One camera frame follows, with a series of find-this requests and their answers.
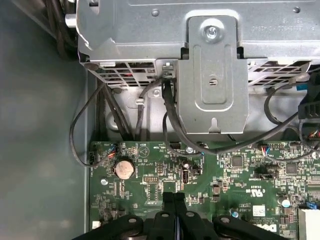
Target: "white label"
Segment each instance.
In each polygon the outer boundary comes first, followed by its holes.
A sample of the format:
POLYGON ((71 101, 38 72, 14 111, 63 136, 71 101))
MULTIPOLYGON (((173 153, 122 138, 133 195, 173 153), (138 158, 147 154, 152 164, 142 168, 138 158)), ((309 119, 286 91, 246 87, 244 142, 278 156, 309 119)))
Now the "white label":
POLYGON ((249 193, 252 195, 253 198, 262 198, 264 196, 264 193, 266 190, 264 189, 246 189, 246 193, 249 193))
POLYGON ((268 224, 263 224, 263 225, 262 224, 254 224, 254 225, 256 225, 259 228, 273 232, 273 233, 277 232, 277 225, 276 224, 270 224, 270 225, 268 225, 268 224))
POLYGON ((92 229, 96 229, 100 227, 101 223, 100 221, 92 221, 92 229))
POLYGON ((265 205, 253 205, 252 215, 254 217, 265 217, 266 216, 266 206, 265 205))

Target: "green circuit board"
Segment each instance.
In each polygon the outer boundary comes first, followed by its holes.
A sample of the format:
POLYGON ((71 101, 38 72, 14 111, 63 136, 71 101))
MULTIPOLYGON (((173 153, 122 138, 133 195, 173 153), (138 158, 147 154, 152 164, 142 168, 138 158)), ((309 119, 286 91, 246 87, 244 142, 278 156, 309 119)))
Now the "green circuit board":
MULTIPOLYGON (((223 143, 206 142, 209 148, 223 143)), ((267 142, 268 155, 294 158, 308 152, 299 142, 267 142)), ((221 155, 185 158, 167 151, 163 142, 92 142, 90 159, 117 153, 90 170, 90 226, 96 228, 131 213, 142 218, 160 211, 163 192, 184 192, 191 211, 209 220, 221 214, 239 218, 298 239, 298 207, 320 201, 320 159, 317 153, 300 162, 272 162, 260 146, 221 155), (117 164, 130 162, 134 172, 120 179, 117 164)), ((185 153, 180 143, 174 148, 185 153)))

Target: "label sticker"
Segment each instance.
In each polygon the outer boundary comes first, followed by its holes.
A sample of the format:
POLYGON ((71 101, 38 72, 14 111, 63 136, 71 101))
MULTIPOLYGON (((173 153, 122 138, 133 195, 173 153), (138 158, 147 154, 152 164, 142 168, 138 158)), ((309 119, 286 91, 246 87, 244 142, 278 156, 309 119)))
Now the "label sticker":
POLYGON ((252 215, 254 217, 265 217, 266 216, 266 206, 265 205, 252 206, 252 215))

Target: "metal tab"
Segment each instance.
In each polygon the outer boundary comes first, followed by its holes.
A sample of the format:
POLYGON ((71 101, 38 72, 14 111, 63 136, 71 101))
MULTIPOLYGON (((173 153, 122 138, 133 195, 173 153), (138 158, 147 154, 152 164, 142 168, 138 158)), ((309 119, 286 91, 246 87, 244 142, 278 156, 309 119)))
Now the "metal tab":
POLYGON ((178 61, 178 113, 186 132, 242 133, 248 72, 247 60, 237 58, 236 19, 195 16, 188 33, 189 60, 178 61))

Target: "cable connector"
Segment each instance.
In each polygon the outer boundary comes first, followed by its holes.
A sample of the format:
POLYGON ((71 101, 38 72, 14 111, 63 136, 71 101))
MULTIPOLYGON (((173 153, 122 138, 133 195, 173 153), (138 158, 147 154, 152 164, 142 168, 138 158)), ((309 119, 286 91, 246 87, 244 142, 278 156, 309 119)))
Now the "cable connector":
POLYGON ((320 118, 320 73, 315 72, 307 82, 307 93, 298 106, 299 119, 320 118))

